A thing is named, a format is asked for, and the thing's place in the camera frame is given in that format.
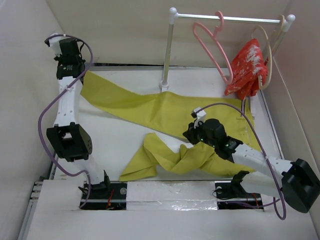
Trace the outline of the yellow trousers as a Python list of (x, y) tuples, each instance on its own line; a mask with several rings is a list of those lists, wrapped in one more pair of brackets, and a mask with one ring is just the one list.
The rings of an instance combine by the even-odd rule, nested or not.
[(155, 133), (182, 138), (192, 121), (191, 111), (206, 107), (208, 119), (219, 120), (229, 136), (258, 150), (259, 144), (250, 130), (254, 123), (252, 114), (249, 110), (244, 115), (238, 112), (242, 104), (238, 99), (181, 96), (169, 91), (140, 95), (92, 72), (85, 75), (81, 95), (102, 111), (153, 130), (146, 134), (142, 146), (121, 173), (122, 182), (155, 177), (157, 166), (178, 175), (196, 169), (222, 177), (252, 172), (248, 166), (220, 158), (202, 142), (191, 148), (181, 145), (179, 152), (173, 152)]

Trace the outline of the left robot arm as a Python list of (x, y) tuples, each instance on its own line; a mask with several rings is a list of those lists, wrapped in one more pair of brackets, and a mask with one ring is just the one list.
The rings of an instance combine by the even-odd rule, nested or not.
[(80, 95), (86, 72), (79, 42), (80, 39), (62, 34), (54, 34), (45, 41), (55, 54), (61, 95), (53, 127), (46, 130), (46, 136), (60, 159), (87, 172), (89, 180), (80, 187), (82, 193), (90, 199), (107, 199), (112, 193), (110, 179), (91, 156), (92, 139), (79, 123)]

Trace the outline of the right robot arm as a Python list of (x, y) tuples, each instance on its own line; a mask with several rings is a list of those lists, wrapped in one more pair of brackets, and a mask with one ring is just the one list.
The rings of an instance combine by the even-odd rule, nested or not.
[(224, 126), (214, 118), (195, 125), (189, 123), (183, 136), (193, 145), (204, 143), (214, 148), (223, 160), (252, 168), (242, 170), (232, 179), (231, 191), (237, 197), (257, 193), (284, 201), (300, 213), (308, 213), (320, 195), (320, 180), (309, 163), (265, 157), (242, 141), (228, 136)]

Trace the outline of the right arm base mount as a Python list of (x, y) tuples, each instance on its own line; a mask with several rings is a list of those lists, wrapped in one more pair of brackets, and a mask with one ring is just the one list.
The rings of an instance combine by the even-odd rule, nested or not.
[(212, 195), (217, 199), (218, 210), (260, 209), (264, 210), (261, 195), (248, 193), (240, 185), (248, 171), (240, 171), (231, 180), (214, 182)]

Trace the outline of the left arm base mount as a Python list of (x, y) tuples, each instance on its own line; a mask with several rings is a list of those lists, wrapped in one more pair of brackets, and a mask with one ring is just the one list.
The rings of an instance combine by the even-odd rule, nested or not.
[(87, 202), (85, 202), (88, 188), (79, 187), (82, 196), (80, 200), (81, 210), (107, 210), (121, 211), (127, 209), (127, 183), (112, 181), (110, 191), (92, 189)]

